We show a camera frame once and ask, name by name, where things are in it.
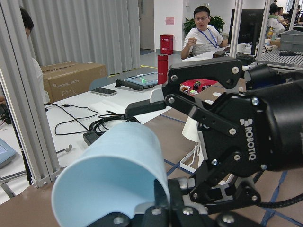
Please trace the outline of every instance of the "eyeglasses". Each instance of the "eyeglasses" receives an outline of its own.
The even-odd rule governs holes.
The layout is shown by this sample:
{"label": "eyeglasses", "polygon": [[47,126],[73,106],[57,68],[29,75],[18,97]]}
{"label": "eyeglasses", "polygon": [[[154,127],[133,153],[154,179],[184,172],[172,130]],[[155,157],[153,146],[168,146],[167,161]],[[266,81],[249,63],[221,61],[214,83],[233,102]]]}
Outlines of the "eyeglasses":
{"label": "eyeglasses", "polygon": [[200,18],[195,18],[195,21],[198,21],[198,22],[200,22],[200,21],[205,21],[206,19],[208,19],[208,17],[200,17]]}

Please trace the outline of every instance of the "potted plant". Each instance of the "potted plant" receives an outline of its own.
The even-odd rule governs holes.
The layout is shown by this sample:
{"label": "potted plant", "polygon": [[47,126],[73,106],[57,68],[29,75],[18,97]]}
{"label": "potted plant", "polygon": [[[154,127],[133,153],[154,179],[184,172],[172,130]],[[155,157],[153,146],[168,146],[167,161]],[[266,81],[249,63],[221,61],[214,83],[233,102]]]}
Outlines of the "potted plant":
{"label": "potted plant", "polygon": [[[214,26],[215,29],[217,29],[217,31],[221,33],[223,31],[225,22],[220,18],[220,16],[215,16],[215,17],[211,17],[209,25]],[[193,18],[192,19],[185,18],[185,23],[183,24],[183,26],[184,26],[183,28],[184,34],[187,35],[192,28],[196,27],[195,20]]]}

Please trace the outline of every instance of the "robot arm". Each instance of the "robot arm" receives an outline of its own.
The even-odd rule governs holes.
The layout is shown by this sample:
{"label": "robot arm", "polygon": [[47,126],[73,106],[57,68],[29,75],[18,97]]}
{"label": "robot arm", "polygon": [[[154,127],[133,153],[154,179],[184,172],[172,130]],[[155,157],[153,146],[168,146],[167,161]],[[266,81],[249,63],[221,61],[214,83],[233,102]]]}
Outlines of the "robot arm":
{"label": "robot arm", "polygon": [[[303,166],[303,80],[239,94],[241,67],[230,57],[172,66],[167,82],[156,86],[149,100],[128,106],[129,116],[171,106],[198,121],[205,160],[190,178],[168,180],[170,203],[155,181],[155,206],[144,215],[130,220],[110,213],[90,226],[115,226],[117,221],[120,226],[144,227],[260,226],[226,211],[260,203],[252,174]],[[217,80],[227,92],[209,105],[180,91],[180,84],[190,79]],[[226,184],[220,184],[230,174]],[[215,221],[208,216],[222,211]]]}
{"label": "robot arm", "polygon": [[[252,75],[266,76],[268,72],[273,77],[266,67],[259,66],[259,73],[255,67]],[[191,176],[195,183],[186,193],[191,201],[208,207],[208,213],[258,204],[260,195],[247,177],[259,170],[303,166],[303,80],[239,94],[240,69],[240,62],[230,57],[172,66],[166,84],[150,100],[130,104],[125,111],[135,115],[138,107],[149,112],[168,105],[199,122],[205,160]],[[283,77],[300,78],[302,74],[291,72]],[[179,90],[189,79],[217,80],[227,92],[209,105]],[[218,184],[228,174],[236,177],[224,186],[229,192],[222,195],[224,190]]]}

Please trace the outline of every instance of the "blue lanyard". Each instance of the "blue lanyard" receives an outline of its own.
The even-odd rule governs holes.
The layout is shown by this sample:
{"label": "blue lanyard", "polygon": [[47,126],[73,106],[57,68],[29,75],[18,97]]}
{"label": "blue lanyard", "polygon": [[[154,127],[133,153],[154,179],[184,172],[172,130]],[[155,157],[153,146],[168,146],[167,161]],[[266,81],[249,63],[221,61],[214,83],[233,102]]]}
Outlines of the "blue lanyard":
{"label": "blue lanyard", "polygon": [[209,30],[209,28],[207,29],[208,31],[209,31],[209,33],[210,33],[210,35],[211,35],[211,37],[213,38],[213,40],[214,40],[214,43],[216,44],[214,44],[206,35],[205,35],[205,33],[204,32],[202,32],[202,31],[200,31],[199,29],[198,29],[198,31],[199,32],[201,32],[204,36],[205,36],[205,38],[217,49],[217,47],[218,47],[218,44],[217,44],[217,42],[216,42],[216,39],[214,38],[214,36],[213,36],[213,34],[211,33],[211,31]]}

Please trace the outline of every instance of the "brown table surface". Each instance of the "brown table surface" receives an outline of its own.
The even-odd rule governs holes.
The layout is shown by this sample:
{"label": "brown table surface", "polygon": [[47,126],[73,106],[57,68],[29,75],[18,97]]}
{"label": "brown table surface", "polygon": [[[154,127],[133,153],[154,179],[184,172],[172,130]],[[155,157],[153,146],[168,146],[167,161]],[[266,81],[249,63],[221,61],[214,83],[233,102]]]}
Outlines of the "brown table surface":
{"label": "brown table surface", "polygon": [[[214,87],[207,89],[203,99],[212,99]],[[194,147],[194,142],[182,136],[182,130],[187,116],[171,109],[164,114],[147,122],[158,136],[165,161],[168,178],[181,176],[189,177],[190,174],[179,167],[179,161]],[[262,196],[262,201],[270,201],[276,187],[279,185],[282,172],[266,171],[256,183],[256,189]],[[303,169],[289,170],[284,182],[280,184],[277,201],[290,199],[302,193]],[[0,222],[4,227],[56,227],[58,226],[51,207],[51,191],[53,183],[42,188],[29,186],[21,194],[0,205]],[[237,209],[236,212],[260,223],[266,213],[273,213],[268,221],[268,227],[295,227],[303,223],[303,203],[268,211],[257,207]]]}

